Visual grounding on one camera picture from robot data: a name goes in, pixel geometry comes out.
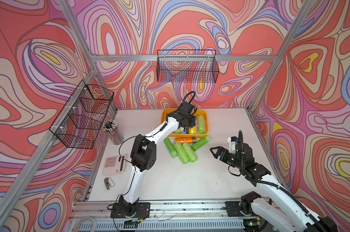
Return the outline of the green yellow trash bag roll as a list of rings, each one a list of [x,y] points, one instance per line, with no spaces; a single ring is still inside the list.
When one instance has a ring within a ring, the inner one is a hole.
[[[195,126],[189,128],[189,134],[197,134],[197,129]]]

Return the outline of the orange plastic storage box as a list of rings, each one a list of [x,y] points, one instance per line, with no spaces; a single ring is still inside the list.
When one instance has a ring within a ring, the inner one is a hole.
[[[175,111],[175,108],[167,108],[163,110],[162,115],[161,115],[161,123],[166,121],[166,115]],[[195,137],[195,138],[203,138],[204,136],[208,135],[209,133],[209,125],[208,125],[208,115],[206,111],[202,109],[198,109],[197,112],[195,113],[195,116],[203,116],[204,121],[205,121],[205,133],[204,134],[189,134],[189,133],[171,133],[169,137],[177,137],[177,138],[185,138],[185,137]]]

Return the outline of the green roll with label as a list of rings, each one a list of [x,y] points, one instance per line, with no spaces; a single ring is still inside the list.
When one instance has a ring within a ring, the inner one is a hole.
[[[206,135],[205,137],[201,138],[198,142],[193,144],[191,148],[193,151],[197,151],[210,141],[211,141],[211,138],[208,135]]]

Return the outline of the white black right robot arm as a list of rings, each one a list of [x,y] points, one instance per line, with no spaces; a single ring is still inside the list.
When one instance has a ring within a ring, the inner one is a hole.
[[[287,189],[262,164],[255,162],[252,148],[242,141],[235,145],[235,152],[223,147],[210,149],[214,158],[237,168],[240,176],[265,193],[279,208],[276,209],[261,195],[252,191],[241,197],[239,213],[256,215],[265,219],[281,232],[337,232],[336,223],[329,217],[321,217],[309,209]]]

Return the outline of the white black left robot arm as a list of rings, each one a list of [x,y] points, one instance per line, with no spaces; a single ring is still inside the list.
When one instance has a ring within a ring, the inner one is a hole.
[[[165,121],[146,135],[137,135],[130,153],[132,170],[127,189],[118,196],[112,207],[112,218],[115,214],[131,217],[136,214],[139,192],[146,172],[156,162],[157,145],[171,133],[181,127],[195,126],[197,107],[190,102],[182,101],[180,106],[165,117]]]

